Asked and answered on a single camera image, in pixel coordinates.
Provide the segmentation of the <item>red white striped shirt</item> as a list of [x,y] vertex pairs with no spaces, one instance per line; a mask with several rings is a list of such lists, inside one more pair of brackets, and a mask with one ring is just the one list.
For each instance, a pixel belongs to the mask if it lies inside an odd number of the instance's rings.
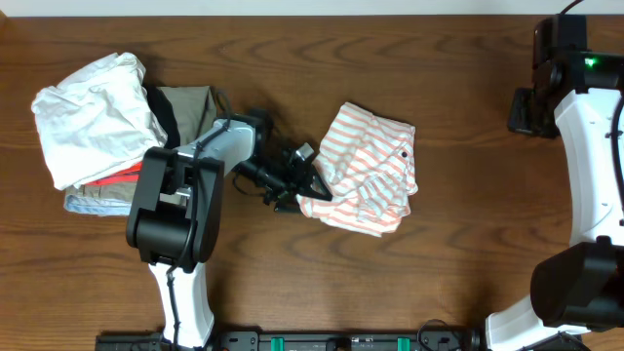
[[375,237],[396,231],[410,214],[416,128],[342,104],[313,161],[329,201],[299,195],[302,213],[324,224]]

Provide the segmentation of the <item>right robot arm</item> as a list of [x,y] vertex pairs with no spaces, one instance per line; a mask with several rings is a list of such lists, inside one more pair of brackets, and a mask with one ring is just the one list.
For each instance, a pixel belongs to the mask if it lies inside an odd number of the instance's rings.
[[562,139],[571,233],[535,267],[528,296],[486,318],[479,347],[582,350],[582,334],[623,325],[623,57],[589,50],[584,16],[535,27],[532,85],[516,90],[508,128]]

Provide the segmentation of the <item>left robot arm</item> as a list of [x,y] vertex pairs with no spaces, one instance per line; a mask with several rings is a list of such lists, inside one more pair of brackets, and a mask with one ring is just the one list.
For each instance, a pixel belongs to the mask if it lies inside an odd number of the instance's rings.
[[261,188],[263,203],[276,211],[297,211],[297,197],[332,199],[309,144],[267,153],[273,129],[261,109],[224,112],[192,142],[144,154],[126,236],[157,281],[165,312],[160,343],[166,350],[201,350],[211,337],[215,317],[205,264],[215,248],[228,174],[251,180]]

